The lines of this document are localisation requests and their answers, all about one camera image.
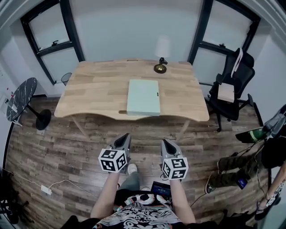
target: black stand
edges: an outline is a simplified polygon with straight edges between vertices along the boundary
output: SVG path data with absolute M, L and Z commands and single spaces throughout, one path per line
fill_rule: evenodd
M 37 116 L 36 128 L 40 131 L 45 129 L 50 123 L 50 119 L 52 117 L 51 111 L 50 110 L 43 110 L 39 114 L 32 107 L 30 107 L 29 104 L 27 105 L 27 107 Z

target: lamp base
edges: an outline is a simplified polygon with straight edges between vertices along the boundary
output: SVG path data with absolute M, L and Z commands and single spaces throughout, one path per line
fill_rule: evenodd
M 166 68 L 166 66 L 164 66 L 162 64 L 156 64 L 154 66 L 154 71 L 156 73 L 163 74 L 163 73 L 165 73 L 167 71 L 167 68 Z

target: office chair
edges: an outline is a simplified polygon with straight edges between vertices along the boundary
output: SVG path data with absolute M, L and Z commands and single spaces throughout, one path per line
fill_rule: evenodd
M 236 121 L 239 117 L 239 111 L 247 104 L 253 106 L 253 100 L 250 94 L 248 94 L 248 100 L 244 102 L 241 106 L 239 106 L 238 99 L 241 97 L 241 94 L 249 83 L 249 81 L 253 78 L 255 71 L 253 69 L 254 59 L 248 53 L 244 53 L 243 57 L 240 61 L 240 64 L 233 73 L 231 77 L 232 69 L 236 63 L 236 59 L 240 54 L 240 49 L 238 48 L 234 53 L 228 54 L 225 61 L 225 66 L 222 74 L 217 74 L 216 81 L 214 82 L 210 92 L 208 95 L 208 99 L 206 99 L 207 104 L 213 109 L 209 112 L 209 115 L 212 113 L 216 113 L 219 128 L 218 132 L 222 130 L 220 115 L 223 115 L 230 120 Z M 230 103 L 227 101 L 223 101 L 218 99 L 219 85 L 221 83 L 231 84 L 234 86 L 234 102 Z

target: black window frame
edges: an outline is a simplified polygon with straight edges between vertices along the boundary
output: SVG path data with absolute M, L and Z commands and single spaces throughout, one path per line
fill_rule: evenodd
M 234 9 L 235 11 L 241 13 L 242 15 L 244 15 L 245 17 L 247 17 L 249 20 L 252 21 L 252 24 L 249 27 L 249 31 L 247 33 L 246 39 L 242 45 L 243 51 L 247 52 L 251 44 L 251 41 L 253 40 L 253 37 L 256 33 L 256 30 L 258 28 L 261 18 L 256 13 L 248 9 L 245 5 L 238 2 L 237 0 L 203 0 L 196 33 L 195 33 L 191 51 L 188 57 L 188 62 L 190 62 L 192 65 L 193 65 L 193 62 L 195 60 L 195 57 L 197 55 L 199 48 L 208 49 L 208 50 L 215 51 L 215 52 L 225 54 L 225 55 L 235 51 L 235 50 L 233 51 L 233 50 L 227 49 L 223 45 L 215 45 L 215 44 L 211 44 L 211 43 L 203 41 L 214 1 L 220 2 Z
M 44 11 L 48 10 L 49 8 L 55 6 L 56 4 L 60 5 L 61 13 L 63 16 L 63 22 L 64 22 L 65 27 L 66 27 L 66 31 L 68 34 L 69 41 L 59 43 L 59 44 L 55 44 L 55 45 L 52 45 L 52 46 L 45 48 L 43 50 L 39 50 L 39 47 L 38 47 L 36 40 L 33 36 L 32 30 L 29 26 L 29 23 L 34 18 L 36 18 L 39 14 L 41 14 L 42 12 L 44 12 Z M 72 9 L 71 9 L 69 0 L 44 0 L 39 5 L 37 5 L 33 9 L 31 9 L 28 13 L 26 13 L 23 17 L 21 17 L 21 23 L 22 23 L 24 32 L 26 34 L 26 37 L 29 41 L 29 44 L 33 50 L 33 53 L 35 54 L 39 64 L 41 65 L 43 71 L 45 72 L 46 76 L 48 77 L 48 79 L 50 80 L 52 85 L 55 85 L 57 81 L 55 81 L 52 78 L 49 70 L 47 69 L 47 67 L 45 66 L 45 64 L 41 58 L 42 56 L 53 53 L 53 52 L 57 52 L 59 50 L 63 50 L 63 49 L 73 47 L 75 52 L 76 52 L 76 56 L 77 56 L 78 61 L 79 62 L 85 61 L 84 53 L 82 51 L 82 48 L 80 45 L 80 40 L 79 40 L 77 31 L 76 31 L 76 25 L 75 25 L 75 22 L 73 20 Z

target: white power strip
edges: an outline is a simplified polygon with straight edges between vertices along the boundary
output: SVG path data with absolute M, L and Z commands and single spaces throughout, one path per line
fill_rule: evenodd
M 42 186 L 41 186 L 41 190 L 42 190 L 43 192 L 49 194 L 49 195 L 52 195 L 52 190 L 49 189 L 49 188 L 46 187 L 46 186 L 43 186 L 43 185 L 42 185 Z

